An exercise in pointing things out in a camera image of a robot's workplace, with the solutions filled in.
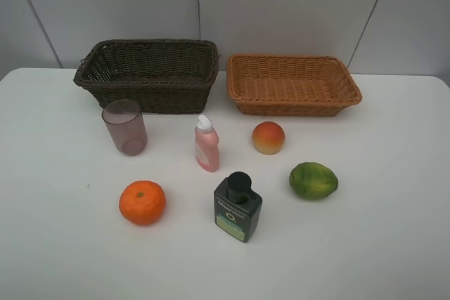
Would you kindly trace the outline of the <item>red yellow peach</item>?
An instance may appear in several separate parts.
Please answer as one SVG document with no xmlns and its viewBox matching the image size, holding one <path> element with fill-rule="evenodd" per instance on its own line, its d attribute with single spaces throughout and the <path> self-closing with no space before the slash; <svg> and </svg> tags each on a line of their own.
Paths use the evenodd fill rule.
<svg viewBox="0 0 450 300">
<path fill-rule="evenodd" d="M 265 155 L 275 155 L 285 143 L 285 132 L 275 122 L 262 122 L 252 132 L 254 148 Z"/>
</svg>

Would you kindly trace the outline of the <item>translucent purple plastic cup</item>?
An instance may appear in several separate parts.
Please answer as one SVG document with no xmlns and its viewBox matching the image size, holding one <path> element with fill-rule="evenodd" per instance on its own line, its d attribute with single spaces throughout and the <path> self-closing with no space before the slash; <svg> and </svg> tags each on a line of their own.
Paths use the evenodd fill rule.
<svg viewBox="0 0 450 300">
<path fill-rule="evenodd" d="M 134 156 L 144 151 L 148 135 L 138 103 L 116 100 L 103 108 L 101 117 L 119 152 Z"/>
</svg>

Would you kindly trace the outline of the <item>light orange wicker basket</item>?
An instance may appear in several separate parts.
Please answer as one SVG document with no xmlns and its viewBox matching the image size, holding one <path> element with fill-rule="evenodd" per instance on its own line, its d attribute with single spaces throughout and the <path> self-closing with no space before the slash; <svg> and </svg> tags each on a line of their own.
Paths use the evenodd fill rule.
<svg viewBox="0 0 450 300">
<path fill-rule="evenodd" d="M 332 56 L 237 53 L 227 61 L 230 99 L 246 115 L 333 117 L 362 94 Z"/>
</svg>

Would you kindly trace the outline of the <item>green lime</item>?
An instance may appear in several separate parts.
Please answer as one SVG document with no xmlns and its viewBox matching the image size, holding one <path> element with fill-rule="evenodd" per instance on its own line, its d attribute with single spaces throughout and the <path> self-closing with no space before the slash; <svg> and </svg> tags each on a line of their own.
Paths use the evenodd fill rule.
<svg viewBox="0 0 450 300">
<path fill-rule="evenodd" d="M 293 168 L 289 175 L 292 191 L 304 200 L 322 200 L 338 189 L 334 172 L 316 162 L 304 162 Z"/>
</svg>

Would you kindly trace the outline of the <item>pink bottle white cap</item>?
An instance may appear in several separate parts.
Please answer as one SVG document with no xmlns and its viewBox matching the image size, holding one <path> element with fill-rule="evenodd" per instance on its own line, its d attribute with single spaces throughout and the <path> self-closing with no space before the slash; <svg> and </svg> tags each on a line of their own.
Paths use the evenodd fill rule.
<svg viewBox="0 0 450 300">
<path fill-rule="evenodd" d="M 195 158 L 198 164 L 208 172 L 219 169 L 219 137 L 205 115 L 199 115 L 195 127 Z"/>
</svg>

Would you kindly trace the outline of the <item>orange tangerine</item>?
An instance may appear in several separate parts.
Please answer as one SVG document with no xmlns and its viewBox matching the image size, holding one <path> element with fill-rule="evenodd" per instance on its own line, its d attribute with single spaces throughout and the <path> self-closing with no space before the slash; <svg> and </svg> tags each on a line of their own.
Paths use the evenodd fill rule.
<svg viewBox="0 0 450 300">
<path fill-rule="evenodd" d="M 121 215 L 138 226 L 149 226 L 162 217 L 166 207 L 165 192 L 152 181 L 134 181 L 122 192 L 118 203 Z"/>
</svg>

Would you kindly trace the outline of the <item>dark brown wicker basket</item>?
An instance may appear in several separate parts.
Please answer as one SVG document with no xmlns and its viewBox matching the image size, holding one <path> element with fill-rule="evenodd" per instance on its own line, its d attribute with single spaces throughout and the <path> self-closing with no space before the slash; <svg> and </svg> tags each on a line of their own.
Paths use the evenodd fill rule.
<svg viewBox="0 0 450 300">
<path fill-rule="evenodd" d="M 200 114 L 219 71 L 215 43 L 192 39 L 111 39 L 97 43 L 74 83 L 101 107 L 133 100 L 143 113 Z"/>
</svg>

